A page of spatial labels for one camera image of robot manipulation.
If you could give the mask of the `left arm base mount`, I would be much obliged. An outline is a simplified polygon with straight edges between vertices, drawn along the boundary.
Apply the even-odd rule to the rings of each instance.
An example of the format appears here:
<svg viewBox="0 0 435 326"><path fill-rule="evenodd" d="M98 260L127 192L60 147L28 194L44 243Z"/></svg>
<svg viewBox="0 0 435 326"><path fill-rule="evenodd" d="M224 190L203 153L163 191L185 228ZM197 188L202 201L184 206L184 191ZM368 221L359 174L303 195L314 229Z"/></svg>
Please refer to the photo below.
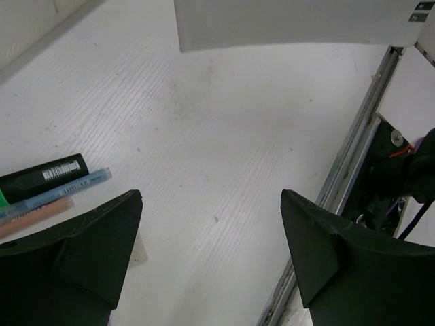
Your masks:
<svg viewBox="0 0 435 326"><path fill-rule="evenodd" d="M402 199L434 202L434 130L415 145L403 138L396 146L399 135L391 124L380 122L341 212L341 217L387 236L398 229Z"/></svg>

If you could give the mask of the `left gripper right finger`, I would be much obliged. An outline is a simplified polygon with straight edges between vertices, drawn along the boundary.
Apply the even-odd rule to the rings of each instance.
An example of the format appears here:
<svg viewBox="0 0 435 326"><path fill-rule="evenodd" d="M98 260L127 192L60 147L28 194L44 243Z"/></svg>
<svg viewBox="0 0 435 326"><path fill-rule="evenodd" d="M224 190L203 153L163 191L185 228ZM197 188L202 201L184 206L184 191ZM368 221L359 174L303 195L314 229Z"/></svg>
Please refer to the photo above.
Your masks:
<svg viewBox="0 0 435 326"><path fill-rule="evenodd" d="M315 325L433 325L434 248L391 238L292 190L281 216Z"/></svg>

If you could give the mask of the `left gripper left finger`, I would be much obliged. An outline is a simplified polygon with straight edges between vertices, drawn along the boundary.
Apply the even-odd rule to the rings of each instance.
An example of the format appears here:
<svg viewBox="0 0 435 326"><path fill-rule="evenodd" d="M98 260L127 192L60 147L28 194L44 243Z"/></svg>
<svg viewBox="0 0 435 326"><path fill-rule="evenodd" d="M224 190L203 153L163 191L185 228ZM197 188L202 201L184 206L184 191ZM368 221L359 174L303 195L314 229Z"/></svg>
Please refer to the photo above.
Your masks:
<svg viewBox="0 0 435 326"><path fill-rule="evenodd" d="M2 325L107 325L142 214L134 189L1 244Z"/></svg>

